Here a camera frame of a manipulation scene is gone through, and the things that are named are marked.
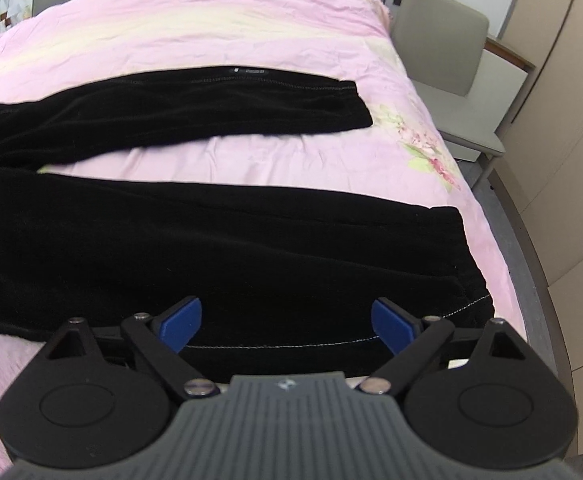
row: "black circular disc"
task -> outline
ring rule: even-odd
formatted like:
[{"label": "black circular disc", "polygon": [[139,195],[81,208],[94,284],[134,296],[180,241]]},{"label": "black circular disc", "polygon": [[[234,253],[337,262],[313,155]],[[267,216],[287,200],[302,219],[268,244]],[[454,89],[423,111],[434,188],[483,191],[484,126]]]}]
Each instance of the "black circular disc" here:
[{"label": "black circular disc", "polygon": [[569,394],[527,373],[524,362],[502,361],[417,381],[403,405],[411,428],[444,455],[485,469],[525,468],[560,456],[577,421]]},{"label": "black circular disc", "polygon": [[168,420],[159,384],[85,357],[30,365],[0,400],[0,438],[10,455],[61,469],[131,456],[156,440]]},{"label": "black circular disc", "polygon": [[471,386],[460,394],[458,406],[469,420],[494,428],[516,426],[533,411],[533,403],[525,392],[505,384]]}]

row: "blue gripper pad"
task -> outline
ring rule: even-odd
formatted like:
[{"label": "blue gripper pad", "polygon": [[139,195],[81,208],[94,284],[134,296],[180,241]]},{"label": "blue gripper pad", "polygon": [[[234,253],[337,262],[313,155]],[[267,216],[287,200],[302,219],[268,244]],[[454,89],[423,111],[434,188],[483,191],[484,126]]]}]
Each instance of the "blue gripper pad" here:
[{"label": "blue gripper pad", "polygon": [[158,339],[178,353],[200,329],[203,305],[198,298],[186,298],[182,304],[170,308],[167,314],[165,319],[158,319],[158,327],[152,328]]},{"label": "blue gripper pad", "polygon": [[371,305],[371,326],[385,346],[395,355],[422,332],[420,320],[386,298]]}]

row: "black garment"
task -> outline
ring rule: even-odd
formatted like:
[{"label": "black garment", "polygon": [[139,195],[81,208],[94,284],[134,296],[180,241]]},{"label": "black garment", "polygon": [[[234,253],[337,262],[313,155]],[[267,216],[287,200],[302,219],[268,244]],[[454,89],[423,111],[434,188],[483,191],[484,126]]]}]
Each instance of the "black garment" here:
[{"label": "black garment", "polygon": [[236,66],[144,72],[0,104],[0,167],[38,170],[216,135],[328,134],[371,124],[353,81]]},{"label": "black garment", "polygon": [[[188,294],[203,327],[184,356],[221,381],[369,373],[389,357],[372,339],[379,296],[460,326],[493,314],[455,208],[0,169],[0,332],[117,324]],[[283,348],[242,348],[261,346]]]},{"label": "black garment", "polygon": [[369,373],[388,358],[369,320],[379,296],[481,326],[492,303],[456,209],[29,171],[214,135],[370,125],[353,82],[241,67],[135,74],[0,105],[0,332],[44,338],[71,316],[113,325],[194,294],[203,328],[184,356],[227,381]]}]

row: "chair backrest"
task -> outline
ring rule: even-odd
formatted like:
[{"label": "chair backrest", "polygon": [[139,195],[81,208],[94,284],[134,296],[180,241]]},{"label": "chair backrest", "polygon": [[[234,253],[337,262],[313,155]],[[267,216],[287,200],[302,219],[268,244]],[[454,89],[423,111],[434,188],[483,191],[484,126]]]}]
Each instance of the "chair backrest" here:
[{"label": "chair backrest", "polygon": [[488,28],[484,14],[455,0],[402,0],[391,36],[411,79],[465,96]]}]

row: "white stitching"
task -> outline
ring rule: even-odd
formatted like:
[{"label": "white stitching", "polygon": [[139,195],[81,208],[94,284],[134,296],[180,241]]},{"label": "white stitching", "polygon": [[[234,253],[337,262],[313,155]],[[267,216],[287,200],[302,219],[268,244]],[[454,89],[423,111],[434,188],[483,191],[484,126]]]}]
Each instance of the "white stitching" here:
[{"label": "white stitching", "polygon": [[[442,317],[449,317],[453,316],[454,314],[458,314],[462,310],[469,308],[473,304],[478,303],[478,301],[486,300],[489,298],[490,294],[483,296],[482,298],[478,298],[478,300],[472,301],[468,303],[462,308],[451,312],[450,314],[445,314]],[[269,346],[269,345],[262,345],[262,346],[207,346],[207,345],[187,345],[187,348],[193,348],[197,350],[263,350],[263,349],[280,349],[280,348],[317,348],[321,346],[339,346],[339,345],[349,345],[353,343],[364,343],[367,341],[373,341],[374,339],[378,339],[378,336],[374,337],[367,337],[363,339],[354,339],[353,341],[341,341],[339,343],[317,343],[313,345],[276,345],[276,346]]]},{"label": "white stitching", "polygon": [[465,310],[466,308],[469,308],[470,306],[472,306],[473,304],[478,303],[478,301],[483,301],[486,300],[487,298],[489,298],[490,294],[483,296],[482,298],[478,298],[478,300],[472,301],[470,304],[465,305],[463,308],[459,308],[458,310],[454,310],[453,312],[451,312],[450,314],[445,314],[443,317],[449,317],[449,316],[453,316],[454,314],[458,314],[459,312],[461,312],[462,310]]},{"label": "white stitching", "polygon": [[340,343],[318,343],[314,345],[278,345],[278,346],[195,346],[187,345],[187,348],[197,348],[197,349],[223,349],[223,350],[260,350],[267,348],[314,348],[316,346],[337,346],[337,345],[349,345],[352,343],[363,343],[365,341],[372,341],[373,339],[378,339],[378,336],[367,337],[364,339],[354,339],[353,341],[341,341]]}]

